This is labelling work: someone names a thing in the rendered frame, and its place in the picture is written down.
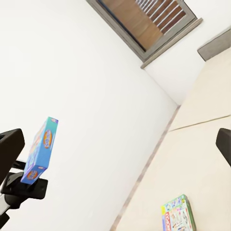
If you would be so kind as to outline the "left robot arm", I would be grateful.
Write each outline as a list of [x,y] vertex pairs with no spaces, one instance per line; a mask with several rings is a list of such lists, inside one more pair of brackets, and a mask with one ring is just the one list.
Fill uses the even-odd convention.
[[48,180],[38,178],[32,185],[20,182],[25,165],[26,161],[17,159],[12,168],[22,170],[22,172],[16,174],[9,172],[0,188],[0,229],[10,219],[6,213],[8,210],[19,209],[20,204],[28,198],[40,200],[45,198]]

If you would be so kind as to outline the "board game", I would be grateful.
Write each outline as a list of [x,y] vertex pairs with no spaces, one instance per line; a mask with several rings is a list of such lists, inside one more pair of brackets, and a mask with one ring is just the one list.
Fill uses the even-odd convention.
[[48,169],[58,119],[48,117],[34,136],[20,182],[34,184]]
[[163,231],[196,231],[186,195],[161,206],[161,213]]

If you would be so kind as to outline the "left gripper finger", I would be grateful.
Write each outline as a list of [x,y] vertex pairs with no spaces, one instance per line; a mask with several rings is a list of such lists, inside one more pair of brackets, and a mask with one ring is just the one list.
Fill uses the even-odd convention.
[[11,192],[14,192],[14,193],[23,193],[23,194],[30,194],[30,192],[27,192],[27,191],[22,191],[22,190],[19,190],[19,189],[16,189],[15,188],[15,185],[19,182],[19,180],[23,177],[23,174],[24,172],[18,172],[18,173],[14,173],[13,175],[11,175],[9,178],[8,178],[8,181],[7,181],[7,187],[10,188],[10,191]]
[[27,184],[27,190],[32,192],[35,189],[36,185],[38,184],[38,181],[39,181],[39,178],[35,181],[34,184],[32,184],[32,185]]

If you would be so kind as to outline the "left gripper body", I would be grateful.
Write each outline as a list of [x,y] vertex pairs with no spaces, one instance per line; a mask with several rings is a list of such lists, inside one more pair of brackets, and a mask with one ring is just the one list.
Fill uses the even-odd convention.
[[47,186],[49,182],[48,180],[39,178],[38,184],[36,185],[35,189],[32,192],[27,190],[26,183],[22,183],[19,181],[15,185],[15,188],[22,191],[30,192],[30,194],[28,195],[23,193],[15,193],[15,192],[11,192],[10,188],[7,187],[8,178],[13,174],[14,174],[13,172],[9,172],[8,175],[6,176],[4,184],[0,188],[0,194],[4,194],[4,195],[6,194],[12,203],[20,203],[20,204],[26,201],[28,198],[40,199],[40,200],[45,198]]

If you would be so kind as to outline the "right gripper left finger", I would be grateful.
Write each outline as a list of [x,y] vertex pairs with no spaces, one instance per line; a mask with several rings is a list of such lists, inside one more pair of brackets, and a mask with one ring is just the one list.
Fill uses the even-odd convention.
[[20,128],[0,133],[0,187],[24,146],[25,140]]

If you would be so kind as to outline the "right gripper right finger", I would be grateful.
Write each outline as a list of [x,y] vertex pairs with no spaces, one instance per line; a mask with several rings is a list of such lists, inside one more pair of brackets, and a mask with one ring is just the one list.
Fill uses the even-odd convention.
[[219,151],[231,167],[231,130],[227,128],[220,128],[215,145],[218,147]]

